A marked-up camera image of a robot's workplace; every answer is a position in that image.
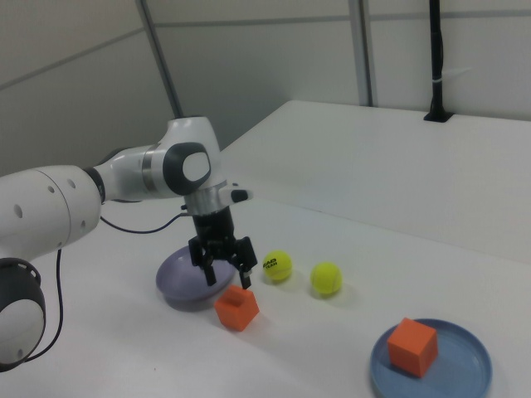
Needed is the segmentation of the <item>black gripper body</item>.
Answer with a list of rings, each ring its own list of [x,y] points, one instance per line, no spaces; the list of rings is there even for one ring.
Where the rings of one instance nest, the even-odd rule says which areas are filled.
[[[197,236],[192,239],[192,254],[233,255],[234,225],[229,207],[205,216],[192,217]]]

